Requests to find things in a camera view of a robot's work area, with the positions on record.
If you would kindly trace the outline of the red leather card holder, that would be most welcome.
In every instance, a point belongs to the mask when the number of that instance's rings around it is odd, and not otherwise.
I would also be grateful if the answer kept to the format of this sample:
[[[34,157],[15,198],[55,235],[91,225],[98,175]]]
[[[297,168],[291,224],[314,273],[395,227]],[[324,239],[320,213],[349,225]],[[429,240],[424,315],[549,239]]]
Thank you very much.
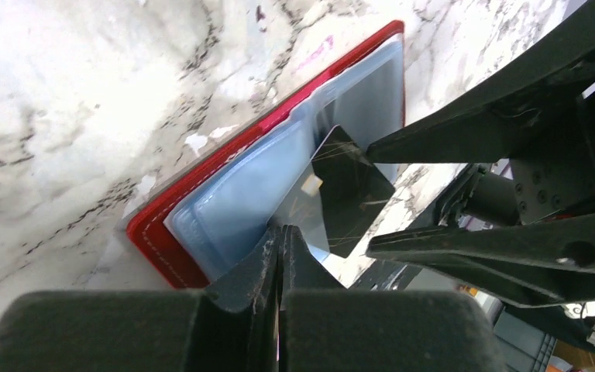
[[[168,181],[124,225],[173,288],[203,288],[256,245],[333,128],[362,150],[405,124],[394,20]]]

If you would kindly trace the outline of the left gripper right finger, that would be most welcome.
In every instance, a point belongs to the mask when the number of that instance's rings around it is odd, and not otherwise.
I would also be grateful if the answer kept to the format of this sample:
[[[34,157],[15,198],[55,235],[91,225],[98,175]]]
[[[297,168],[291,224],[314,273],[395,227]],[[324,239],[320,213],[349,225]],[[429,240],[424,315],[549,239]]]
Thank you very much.
[[[284,226],[282,371],[503,371],[485,313],[458,291],[344,288]]]

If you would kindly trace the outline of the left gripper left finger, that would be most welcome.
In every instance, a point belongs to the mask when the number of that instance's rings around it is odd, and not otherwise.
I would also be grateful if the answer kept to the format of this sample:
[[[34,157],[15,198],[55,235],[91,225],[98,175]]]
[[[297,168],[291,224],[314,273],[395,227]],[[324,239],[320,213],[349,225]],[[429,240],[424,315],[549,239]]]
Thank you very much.
[[[38,291],[0,319],[0,371],[273,371],[283,230],[201,290]]]

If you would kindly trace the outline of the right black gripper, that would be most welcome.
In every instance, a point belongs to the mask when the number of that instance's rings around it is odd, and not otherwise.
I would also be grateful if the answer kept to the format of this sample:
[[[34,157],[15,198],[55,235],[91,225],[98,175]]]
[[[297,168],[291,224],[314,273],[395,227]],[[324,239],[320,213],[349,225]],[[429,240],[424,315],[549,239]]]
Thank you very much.
[[[373,237],[368,257],[428,268],[518,307],[595,301],[595,1],[367,155],[380,164],[469,163],[436,200],[441,225],[467,215],[534,223],[407,229]]]

